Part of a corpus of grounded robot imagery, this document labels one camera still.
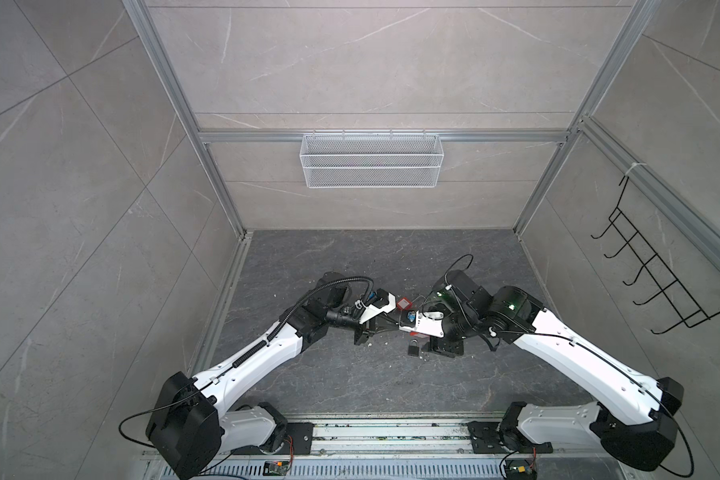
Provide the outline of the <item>aluminium frame left rail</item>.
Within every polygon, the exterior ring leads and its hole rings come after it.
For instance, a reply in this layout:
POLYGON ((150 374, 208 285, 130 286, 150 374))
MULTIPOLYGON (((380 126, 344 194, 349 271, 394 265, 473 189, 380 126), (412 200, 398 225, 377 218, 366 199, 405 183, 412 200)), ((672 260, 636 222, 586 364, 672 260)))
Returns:
POLYGON ((183 312, 189 313, 188 324, 181 330, 182 334, 187 334, 187 341, 181 340, 179 344, 193 345, 192 355, 182 364, 188 377, 215 365, 214 355, 251 240, 252 233, 249 232, 238 243, 217 287, 193 254, 179 277, 177 299, 181 304, 187 303, 188 308, 183 312))

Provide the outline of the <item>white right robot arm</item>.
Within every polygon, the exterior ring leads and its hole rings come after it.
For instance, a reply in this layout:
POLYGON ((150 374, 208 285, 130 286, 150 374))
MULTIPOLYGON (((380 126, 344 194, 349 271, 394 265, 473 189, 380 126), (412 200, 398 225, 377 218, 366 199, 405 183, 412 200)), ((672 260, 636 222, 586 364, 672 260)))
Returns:
POLYGON ((547 444, 598 445, 619 462, 655 471, 681 438, 675 413, 683 386, 655 379, 614 359, 565 325, 524 290, 503 286, 488 293, 464 271, 445 273, 424 303, 400 316, 401 325, 430 339, 432 351, 460 356, 466 339, 490 350, 504 342, 557 369, 593 398, 587 404, 512 403, 497 428, 509 450, 547 444))

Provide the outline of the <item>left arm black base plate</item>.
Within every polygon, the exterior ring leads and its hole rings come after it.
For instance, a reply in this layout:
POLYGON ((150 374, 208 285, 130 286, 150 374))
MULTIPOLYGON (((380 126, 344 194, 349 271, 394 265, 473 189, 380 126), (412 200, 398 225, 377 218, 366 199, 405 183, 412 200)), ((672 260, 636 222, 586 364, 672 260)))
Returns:
POLYGON ((312 450, 315 425, 311 422, 289 423, 286 427, 286 437, 292 441, 293 452, 296 456, 309 456, 312 450))

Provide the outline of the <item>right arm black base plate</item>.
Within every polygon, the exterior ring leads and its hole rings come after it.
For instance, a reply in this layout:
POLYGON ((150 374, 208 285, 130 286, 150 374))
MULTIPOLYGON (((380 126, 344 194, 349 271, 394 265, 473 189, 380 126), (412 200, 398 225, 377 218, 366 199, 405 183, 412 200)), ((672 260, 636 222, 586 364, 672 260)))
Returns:
POLYGON ((524 437, 516 427, 504 426, 501 422, 472 421, 467 423, 466 427, 475 454, 510 452, 549 454, 553 452, 550 442, 533 443, 524 437))

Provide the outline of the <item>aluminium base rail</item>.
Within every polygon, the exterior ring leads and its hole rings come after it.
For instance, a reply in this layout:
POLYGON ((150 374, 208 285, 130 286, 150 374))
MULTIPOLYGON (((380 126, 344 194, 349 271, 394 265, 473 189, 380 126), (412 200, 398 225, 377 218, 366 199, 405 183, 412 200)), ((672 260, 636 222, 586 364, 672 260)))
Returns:
POLYGON ((300 458, 498 458, 475 454, 466 424, 501 422, 499 412, 289 414, 315 425, 312 450, 300 458))

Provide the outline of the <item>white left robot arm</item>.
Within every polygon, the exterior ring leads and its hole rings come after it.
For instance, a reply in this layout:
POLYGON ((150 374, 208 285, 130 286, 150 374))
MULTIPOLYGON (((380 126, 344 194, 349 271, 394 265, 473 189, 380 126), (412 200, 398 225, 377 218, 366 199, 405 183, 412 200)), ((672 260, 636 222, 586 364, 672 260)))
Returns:
POLYGON ((366 276, 326 273, 255 341, 192 377, 183 372, 163 384, 149 410, 145 435, 180 479, 200 475, 220 450, 276 450, 287 421, 271 405, 248 410, 233 405, 280 365, 322 339, 329 328, 370 333, 370 323, 394 312, 395 296, 366 276))

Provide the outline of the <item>red padlock right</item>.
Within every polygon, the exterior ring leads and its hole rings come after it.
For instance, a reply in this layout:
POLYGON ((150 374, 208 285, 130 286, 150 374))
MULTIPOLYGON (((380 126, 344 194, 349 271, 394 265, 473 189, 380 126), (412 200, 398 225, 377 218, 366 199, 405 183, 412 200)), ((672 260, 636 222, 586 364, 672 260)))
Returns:
POLYGON ((400 297, 397 299, 396 306, 400 311, 408 311, 413 308, 413 303, 405 297, 400 297))

